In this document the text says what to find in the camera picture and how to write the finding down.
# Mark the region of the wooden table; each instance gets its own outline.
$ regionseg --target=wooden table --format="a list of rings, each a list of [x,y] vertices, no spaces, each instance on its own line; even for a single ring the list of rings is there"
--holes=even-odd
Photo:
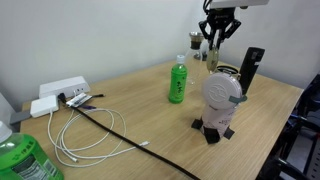
[[[247,94],[249,99],[240,105],[231,122],[230,127],[235,131],[233,137],[208,145],[200,131],[191,128],[205,105],[200,93],[202,81],[208,76],[205,64],[201,80],[196,85],[187,86],[183,103],[171,104],[168,91],[174,64],[170,61],[91,84],[90,94],[103,93],[106,97],[94,98],[88,104],[120,112],[126,120],[126,137],[137,143],[150,141],[147,149],[201,179],[255,179],[302,89],[256,75]],[[52,121],[54,139],[70,114],[71,110],[60,104]],[[110,126],[110,118],[105,114],[90,116]],[[137,149],[92,167],[64,166],[57,161],[54,146],[48,139],[48,119],[49,115],[46,115],[24,121],[21,132],[31,134],[40,142],[65,179],[188,179],[175,168]],[[121,123],[117,117],[113,128],[120,134],[123,133]],[[104,134],[103,130],[82,118],[70,127],[65,139],[69,148],[77,148],[96,142]],[[106,155],[118,141],[115,137],[108,137],[102,145],[81,154]],[[120,149],[127,147],[131,146],[122,143]],[[78,164],[85,163],[88,161],[80,160]]]

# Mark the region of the green liquid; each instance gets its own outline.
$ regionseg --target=green liquid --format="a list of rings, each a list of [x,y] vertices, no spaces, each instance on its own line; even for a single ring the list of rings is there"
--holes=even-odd
[[[38,142],[29,135],[13,133],[0,143],[0,179],[63,180],[61,171],[53,165]]]
[[[171,70],[171,85],[169,101],[174,104],[181,103],[184,99],[188,70],[183,64],[176,64]]]

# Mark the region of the green bottle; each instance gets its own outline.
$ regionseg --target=green bottle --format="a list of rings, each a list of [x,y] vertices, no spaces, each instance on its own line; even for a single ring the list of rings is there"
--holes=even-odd
[[[62,180],[64,177],[32,136],[12,133],[0,121],[0,179]]]
[[[171,70],[171,85],[169,92],[169,101],[174,104],[181,103],[184,99],[184,90],[186,87],[187,67],[184,65],[185,56],[177,56],[177,64]]]

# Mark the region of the floor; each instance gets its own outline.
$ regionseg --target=floor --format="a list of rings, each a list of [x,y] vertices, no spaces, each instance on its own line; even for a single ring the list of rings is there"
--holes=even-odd
[[[308,114],[308,120],[310,120],[311,122],[320,126],[320,111],[310,112]],[[297,140],[295,141],[295,144],[294,144],[294,146],[290,152],[290,155],[287,159],[287,161],[289,163],[291,163],[293,166],[295,166],[301,172],[304,171],[310,150],[312,148],[313,141],[310,139],[310,137],[314,136],[314,135],[315,135],[315,133],[310,131],[310,129],[304,128],[301,131],[301,135],[299,135],[297,137]],[[320,166],[318,168],[311,167],[311,169],[310,169],[310,167],[308,168],[309,169],[308,176],[310,177],[310,179],[320,179],[320,171],[319,171]],[[281,173],[280,176],[286,180],[293,179],[284,173]]]

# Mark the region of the white charger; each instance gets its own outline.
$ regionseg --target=white charger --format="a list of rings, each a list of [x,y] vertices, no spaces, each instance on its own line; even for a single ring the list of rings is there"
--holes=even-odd
[[[58,99],[55,95],[51,95],[32,101],[30,114],[36,118],[57,110],[59,110]]]

